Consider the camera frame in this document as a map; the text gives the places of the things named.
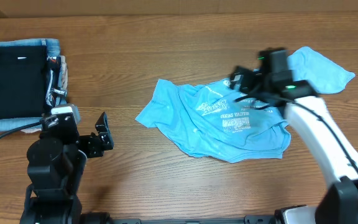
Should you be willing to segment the light blue printed t-shirt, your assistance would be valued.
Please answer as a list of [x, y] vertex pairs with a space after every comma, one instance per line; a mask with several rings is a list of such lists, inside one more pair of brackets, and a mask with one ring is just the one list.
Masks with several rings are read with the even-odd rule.
[[160, 79], [136, 121], [159, 129], [192, 157], [229, 163], [282, 158], [291, 134], [279, 110], [230, 84], [228, 78], [196, 86]]

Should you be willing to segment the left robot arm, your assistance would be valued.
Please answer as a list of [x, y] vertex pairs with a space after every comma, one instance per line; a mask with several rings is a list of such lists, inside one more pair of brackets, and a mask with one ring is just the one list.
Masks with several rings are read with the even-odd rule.
[[79, 134], [73, 113], [52, 114], [41, 125], [39, 140], [27, 151], [31, 183], [20, 224], [112, 223], [108, 212], [83, 213], [77, 196], [87, 160], [114, 147], [106, 113], [89, 135]]

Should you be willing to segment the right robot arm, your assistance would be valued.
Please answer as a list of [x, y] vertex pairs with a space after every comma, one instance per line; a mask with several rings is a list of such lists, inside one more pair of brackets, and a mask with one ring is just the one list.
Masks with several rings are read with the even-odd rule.
[[358, 152], [347, 140], [326, 103], [307, 80], [296, 81], [284, 48], [259, 52], [257, 71], [236, 67], [230, 88], [279, 109], [321, 169], [328, 190], [317, 207], [280, 208], [270, 223], [358, 223]]

